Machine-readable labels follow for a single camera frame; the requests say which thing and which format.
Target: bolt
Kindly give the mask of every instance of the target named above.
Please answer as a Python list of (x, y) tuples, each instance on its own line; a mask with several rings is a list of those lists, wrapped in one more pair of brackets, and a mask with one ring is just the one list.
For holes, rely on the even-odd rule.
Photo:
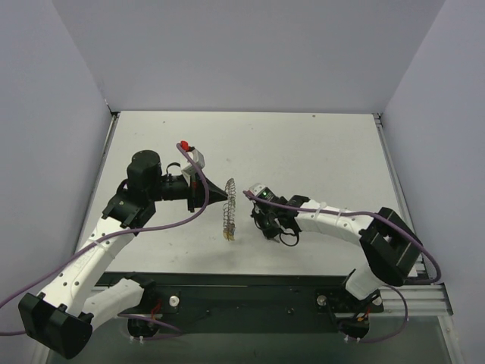
[(317, 304), (319, 306), (325, 306), (327, 304), (327, 298), (323, 294), (321, 294), (317, 297)]
[(168, 304), (172, 307), (177, 307), (179, 306), (179, 303), (180, 303), (180, 298), (177, 297), (177, 296), (172, 296), (170, 297), (170, 299), (168, 300)]

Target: white table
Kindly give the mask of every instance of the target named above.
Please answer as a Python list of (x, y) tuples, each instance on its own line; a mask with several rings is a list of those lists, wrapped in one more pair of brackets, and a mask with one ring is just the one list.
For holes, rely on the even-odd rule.
[[(252, 204), (241, 194), (255, 182), (286, 198), (301, 194), (353, 210), (399, 210), (372, 115), (123, 111), (82, 241), (126, 178), (132, 155), (155, 150), (165, 168), (179, 161), (180, 140), (204, 154), (204, 172), (219, 187), (235, 179), (236, 241), (223, 238), (218, 203), (185, 226), (140, 234), (108, 271), (347, 275), (365, 262), (357, 246), (331, 237), (303, 234), (294, 248), (264, 239), (249, 217)], [(159, 202), (147, 226), (188, 215), (185, 202)]]

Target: metal coil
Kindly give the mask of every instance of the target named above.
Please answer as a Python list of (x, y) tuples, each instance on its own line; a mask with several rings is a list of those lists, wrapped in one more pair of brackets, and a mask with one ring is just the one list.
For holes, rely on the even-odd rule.
[(224, 190), (227, 193), (227, 201), (223, 206), (223, 230), (222, 234), (226, 240), (234, 240), (234, 232), (236, 231), (236, 224), (234, 217), (236, 214), (236, 184), (234, 178), (230, 178), (226, 182)]

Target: gray wall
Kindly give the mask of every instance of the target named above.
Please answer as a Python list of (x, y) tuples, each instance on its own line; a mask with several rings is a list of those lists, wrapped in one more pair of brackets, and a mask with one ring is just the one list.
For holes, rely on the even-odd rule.
[(54, 0), (113, 110), (384, 110), (443, 0)]
[[(3, 1), (0, 49), (3, 299), (72, 253), (110, 115), (49, 0)], [(21, 329), (16, 304), (0, 326)], [(0, 337), (0, 362), (30, 362), (33, 343)]]
[(384, 112), (421, 239), (438, 258), (469, 363), (483, 362), (485, 2), (447, 0)]

